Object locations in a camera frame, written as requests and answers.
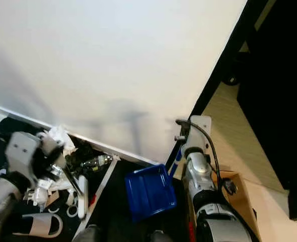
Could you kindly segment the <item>white slipper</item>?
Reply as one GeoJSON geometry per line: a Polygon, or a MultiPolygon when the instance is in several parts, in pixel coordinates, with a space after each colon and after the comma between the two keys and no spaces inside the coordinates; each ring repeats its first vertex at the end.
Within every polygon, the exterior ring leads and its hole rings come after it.
{"type": "Polygon", "coordinates": [[[63,230],[61,217],[53,213],[34,213],[22,215],[13,227],[13,235],[55,238],[63,230]]]}

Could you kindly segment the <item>blue dustpan with long handle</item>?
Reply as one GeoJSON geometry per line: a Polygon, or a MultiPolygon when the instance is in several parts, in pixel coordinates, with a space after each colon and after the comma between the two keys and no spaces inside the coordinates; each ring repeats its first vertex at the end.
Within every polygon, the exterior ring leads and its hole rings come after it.
{"type": "Polygon", "coordinates": [[[124,177],[126,198],[132,223],[160,220],[174,223],[183,219],[183,182],[175,177],[176,150],[163,163],[131,171],[124,177]]]}

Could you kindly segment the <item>crumpled white paper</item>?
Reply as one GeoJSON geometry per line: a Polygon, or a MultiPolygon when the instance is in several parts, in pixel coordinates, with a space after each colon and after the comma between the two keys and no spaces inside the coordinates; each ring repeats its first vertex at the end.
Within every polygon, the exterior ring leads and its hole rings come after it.
{"type": "Polygon", "coordinates": [[[54,140],[58,145],[64,147],[74,147],[68,132],[62,126],[55,126],[44,132],[46,136],[54,140]]]}

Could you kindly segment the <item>clear plastic bottle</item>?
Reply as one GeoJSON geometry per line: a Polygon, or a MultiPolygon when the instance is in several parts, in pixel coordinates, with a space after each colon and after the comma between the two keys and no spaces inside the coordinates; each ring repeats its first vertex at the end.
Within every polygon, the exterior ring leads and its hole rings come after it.
{"type": "Polygon", "coordinates": [[[81,168],[86,170],[96,171],[99,170],[102,166],[112,163],[112,161],[114,161],[115,159],[116,157],[114,155],[98,155],[93,159],[83,161],[80,166],[81,168]]]}

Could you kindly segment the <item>black furniture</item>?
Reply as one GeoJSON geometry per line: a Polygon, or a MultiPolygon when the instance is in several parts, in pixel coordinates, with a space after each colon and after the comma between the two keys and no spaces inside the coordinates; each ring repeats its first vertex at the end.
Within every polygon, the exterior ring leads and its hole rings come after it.
{"type": "Polygon", "coordinates": [[[275,0],[248,46],[238,101],[297,221],[297,0],[275,0]]]}

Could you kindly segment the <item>grey right robot leg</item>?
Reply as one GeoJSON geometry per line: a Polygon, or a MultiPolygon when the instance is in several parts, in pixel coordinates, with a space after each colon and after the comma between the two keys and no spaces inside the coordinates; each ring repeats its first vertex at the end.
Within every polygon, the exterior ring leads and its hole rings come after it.
{"type": "Polygon", "coordinates": [[[148,242],[173,242],[172,238],[162,230],[154,230],[148,235],[148,242]]]}

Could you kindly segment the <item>grey left robot leg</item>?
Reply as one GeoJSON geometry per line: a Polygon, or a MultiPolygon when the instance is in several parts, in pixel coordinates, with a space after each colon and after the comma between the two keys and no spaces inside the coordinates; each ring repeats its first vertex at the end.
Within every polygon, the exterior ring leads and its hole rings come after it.
{"type": "Polygon", "coordinates": [[[75,235],[72,242],[100,242],[102,239],[102,230],[96,224],[89,224],[75,235]]]}

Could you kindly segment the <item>black caster wheel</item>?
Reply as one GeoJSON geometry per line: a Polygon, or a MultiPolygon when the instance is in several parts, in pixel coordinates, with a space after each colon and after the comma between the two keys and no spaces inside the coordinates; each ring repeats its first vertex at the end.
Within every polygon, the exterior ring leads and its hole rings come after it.
{"type": "Polygon", "coordinates": [[[228,86],[235,86],[245,79],[245,72],[243,71],[229,71],[221,79],[221,82],[228,86]]]}

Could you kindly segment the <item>brown cardboard box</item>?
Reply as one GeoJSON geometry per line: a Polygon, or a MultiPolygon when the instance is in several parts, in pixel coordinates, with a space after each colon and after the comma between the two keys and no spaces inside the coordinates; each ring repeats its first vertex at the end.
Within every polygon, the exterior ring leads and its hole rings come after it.
{"type": "Polygon", "coordinates": [[[220,171],[215,178],[196,185],[185,178],[190,198],[188,232],[190,242],[261,242],[257,216],[240,173],[220,171]]]}

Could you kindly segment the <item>grey robot leg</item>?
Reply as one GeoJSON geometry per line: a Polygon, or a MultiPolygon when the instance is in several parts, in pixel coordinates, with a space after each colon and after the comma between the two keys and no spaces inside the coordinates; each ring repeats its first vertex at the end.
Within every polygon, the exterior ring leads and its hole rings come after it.
{"type": "Polygon", "coordinates": [[[154,230],[148,235],[148,242],[173,242],[172,238],[162,230],[154,230]]]}
{"type": "Polygon", "coordinates": [[[75,235],[72,242],[100,242],[102,239],[102,230],[96,224],[89,224],[75,235]]]}

